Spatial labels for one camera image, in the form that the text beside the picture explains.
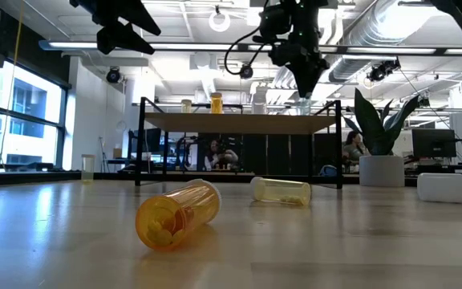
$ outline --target black cable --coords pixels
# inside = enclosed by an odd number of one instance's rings
[[[404,78],[407,80],[407,82],[411,85],[411,87],[415,90],[416,94],[419,96],[419,92],[418,92],[418,89],[415,88],[415,86],[413,85],[413,83],[411,83],[411,81],[409,80],[409,78],[406,76],[406,74],[404,73],[404,71],[402,70],[402,68],[399,69],[400,70],[400,73],[402,73],[402,75],[404,75]],[[440,119],[441,122],[443,122],[447,127],[448,129],[452,130],[454,132],[454,134],[456,135],[456,137],[458,139],[460,139],[460,137],[457,135],[456,131],[454,131],[450,125],[448,125],[444,119],[441,118],[441,116],[438,114],[438,112],[436,112],[434,110],[434,108],[432,108],[430,105],[429,105],[429,108],[432,110],[432,112],[434,112],[434,114],[436,116],[438,116],[438,118]]]
[[[265,4],[263,5],[263,10],[266,8],[266,6],[269,4],[269,0],[265,0]],[[240,75],[240,72],[232,72],[229,70],[229,67],[228,67],[228,56],[229,56],[229,53],[231,52],[231,50],[233,49],[233,47],[235,45],[237,45],[239,42],[241,42],[243,39],[246,39],[252,35],[254,35],[256,32],[258,32],[260,30],[260,27],[258,26],[256,29],[254,29],[253,31],[250,31],[247,35],[244,35],[242,37],[240,37],[237,41],[235,41],[233,44],[231,44],[231,46],[229,47],[229,49],[225,52],[225,56],[224,56],[224,68],[225,70],[230,74],[230,75]],[[257,54],[261,51],[261,49],[265,46],[265,44],[261,45],[260,48],[256,51],[256,53],[254,54],[253,58],[250,60],[249,62],[249,65],[252,65],[253,64],[253,61],[256,59],[257,57]]]

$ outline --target potted plant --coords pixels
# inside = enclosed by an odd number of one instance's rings
[[[351,109],[359,124],[344,117],[347,125],[363,136],[363,143],[371,156],[359,158],[359,183],[366,186],[404,186],[404,162],[402,157],[393,156],[392,149],[400,135],[406,118],[418,107],[418,96],[411,98],[399,112],[386,117],[391,101],[378,113],[361,92],[355,91],[355,107]]]

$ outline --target computer monitor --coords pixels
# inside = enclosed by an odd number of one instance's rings
[[[415,157],[457,157],[456,134],[451,129],[413,129]]]
[[[138,131],[133,132],[134,136],[132,140],[132,153],[136,153],[136,144],[138,142]],[[152,128],[145,131],[145,140],[147,141],[142,144],[142,152],[151,152],[156,153],[160,152],[160,138],[161,138],[161,129]]]

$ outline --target wooden shelf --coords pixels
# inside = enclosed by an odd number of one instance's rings
[[[333,116],[268,116],[203,113],[145,113],[165,132],[307,135],[334,124]]]

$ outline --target white planter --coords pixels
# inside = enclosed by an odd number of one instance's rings
[[[395,156],[360,157],[359,184],[376,187],[403,187],[404,159]]]

